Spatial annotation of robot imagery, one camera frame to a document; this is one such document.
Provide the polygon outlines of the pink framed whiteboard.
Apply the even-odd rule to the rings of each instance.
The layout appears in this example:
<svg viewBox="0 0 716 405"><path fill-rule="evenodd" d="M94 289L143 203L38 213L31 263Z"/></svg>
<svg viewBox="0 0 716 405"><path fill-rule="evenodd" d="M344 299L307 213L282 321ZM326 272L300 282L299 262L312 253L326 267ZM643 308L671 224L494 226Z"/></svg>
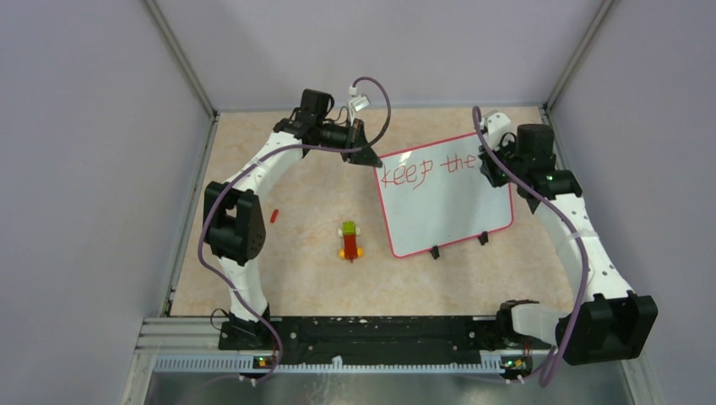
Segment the pink framed whiteboard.
<svg viewBox="0 0 716 405"><path fill-rule="evenodd" d="M480 173L475 133L382 156L374 170L391 252L397 258L512 225L508 186Z"/></svg>

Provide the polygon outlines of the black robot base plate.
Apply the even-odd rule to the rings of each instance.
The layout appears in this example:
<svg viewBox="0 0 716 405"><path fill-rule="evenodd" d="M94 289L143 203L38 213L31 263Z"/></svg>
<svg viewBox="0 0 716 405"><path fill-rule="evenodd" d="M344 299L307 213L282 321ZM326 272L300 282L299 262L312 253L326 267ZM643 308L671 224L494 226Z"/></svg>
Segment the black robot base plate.
<svg viewBox="0 0 716 405"><path fill-rule="evenodd" d="M546 349L531 337L508 337L481 316L283 316L268 325L224 321L220 350L263 350L282 365L471 365L487 354Z"/></svg>

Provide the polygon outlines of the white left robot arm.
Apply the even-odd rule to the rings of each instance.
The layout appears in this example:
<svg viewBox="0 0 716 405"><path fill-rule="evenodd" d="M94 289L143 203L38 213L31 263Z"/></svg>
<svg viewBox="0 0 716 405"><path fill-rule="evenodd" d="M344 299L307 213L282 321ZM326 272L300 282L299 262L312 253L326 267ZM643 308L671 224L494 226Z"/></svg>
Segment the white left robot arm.
<svg viewBox="0 0 716 405"><path fill-rule="evenodd" d="M249 348L265 346L271 335L265 321L269 304L258 271L258 255L266 242L261 200L311 150L338 151L344 162L353 165L382 166L366 138L364 122L356 116L369 104L367 95L351 87L347 119L337 122L328 119L332 95L304 90L299 106L274 125L253 158L227 181L212 181L205 189L201 240L218 259L231 293L223 326Z"/></svg>

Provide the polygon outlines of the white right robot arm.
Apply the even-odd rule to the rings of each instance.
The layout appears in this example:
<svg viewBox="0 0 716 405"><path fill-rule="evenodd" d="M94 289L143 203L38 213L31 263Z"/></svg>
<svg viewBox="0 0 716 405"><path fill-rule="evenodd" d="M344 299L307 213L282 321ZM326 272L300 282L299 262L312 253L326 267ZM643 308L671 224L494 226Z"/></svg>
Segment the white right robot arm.
<svg viewBox="0 0 716 405"><path fill-rule="evenodd" d="M546 231L573 293L570 310L536 300L505 302L495 325L497 341L516 348L536 338L569 365L639 357L658 306L651 296L637 294L610 259L575 175L556 164L552 128L523 124L515 133L492 133L481 123L477 130L480 173L495 188L515 185Z"/></svg>

